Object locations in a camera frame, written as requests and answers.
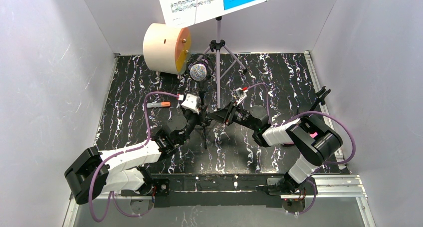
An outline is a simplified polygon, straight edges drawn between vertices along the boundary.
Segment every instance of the marble pattern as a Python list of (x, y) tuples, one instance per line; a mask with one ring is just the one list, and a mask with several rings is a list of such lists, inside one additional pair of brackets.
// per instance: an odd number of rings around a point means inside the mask
[[(299, 106), (310, 106), (315, 99), (313, 83), (303, 54), (238, 54), (249, 68), (244, 74), (235, 65), (221, 80), (221, 104), (227, 105), (238, 87), (264, 82), (269, 85), (271, 120), (281, 123), (296, 113)], [(221, 73), (230, 66), (230, 55), (221, 56)], [(206, 103), (209, 111), (216, 110), (216, 84), (209, 81)], [(150, 71), (143, 56), (120, 56), (111, 83), (104, 113), (98, 128), (96, 146), (111, 150), (143, 142), (147, 137), (143, 100), (152, 91), (174, 94), (197, 94), (197, 83), (189, 75), (182, 79), (166, 73)], [(152, 96), (149, 102), (170, 101), (170, 108), (148, 109), (149, 123), (154, 134), (172, 114), (181, 112), (179, 103), (168, 96)], [(244, 108), (266, 105), (266, 90), (257, 86), (244, 101)], [(299, 157), (295, 147), (259, 147), (253, 141), (252, 131), (237, 124), (225, 126), (212, 122), (207, 129), (207, 149), (201, 131), (193, 131), (191, 138), (166, 160), (148, 164), (153, 174), (260, 174), (285, 173)], [(325, 166), (322, 173), (339, 173), (336, 165)]]

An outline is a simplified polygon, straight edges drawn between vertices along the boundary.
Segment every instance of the white wall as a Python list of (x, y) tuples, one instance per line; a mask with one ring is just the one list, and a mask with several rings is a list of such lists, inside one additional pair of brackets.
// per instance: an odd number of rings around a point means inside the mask
[(0, 226), (61, 226), (113, 52), (84, 0), (0, 0)]
[[(85, 0), (113, 52), (141, 54), (151, 23), (164, 23), (159, 0)], [(223, 17), (233, 52), (311, 50), (335, 0), (271, 0)], [(192, 52), (216, 39), (215, 20), (190, 27)]]
[(422, 0), (337, 0), (312, 51), (377, 226), (423, 226), (422, 26)]

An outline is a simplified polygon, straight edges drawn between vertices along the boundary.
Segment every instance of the sheet music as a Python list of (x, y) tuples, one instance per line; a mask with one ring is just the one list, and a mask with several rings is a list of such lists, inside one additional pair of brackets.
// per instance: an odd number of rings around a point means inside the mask
[(219, 16), (223, 0), (160, 0), (160, 5), (166, 25), (182, 27)]

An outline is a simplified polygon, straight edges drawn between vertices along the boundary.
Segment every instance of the orange marker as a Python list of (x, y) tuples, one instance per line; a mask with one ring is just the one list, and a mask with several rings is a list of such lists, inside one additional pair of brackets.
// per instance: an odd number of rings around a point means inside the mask
[(156, 107), (170, 107), (171, 103), (167, 102), (155, 102), (155, 103), (147, 103), (147, 108), (156, 108)]

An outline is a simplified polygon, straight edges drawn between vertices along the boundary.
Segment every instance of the microphone grille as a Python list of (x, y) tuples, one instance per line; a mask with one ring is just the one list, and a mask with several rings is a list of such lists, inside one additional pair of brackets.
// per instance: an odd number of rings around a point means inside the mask
[(195, 81), (202, 81), (207, 76), (206, 65), (199, 63), (191, 67), (190, 76)]

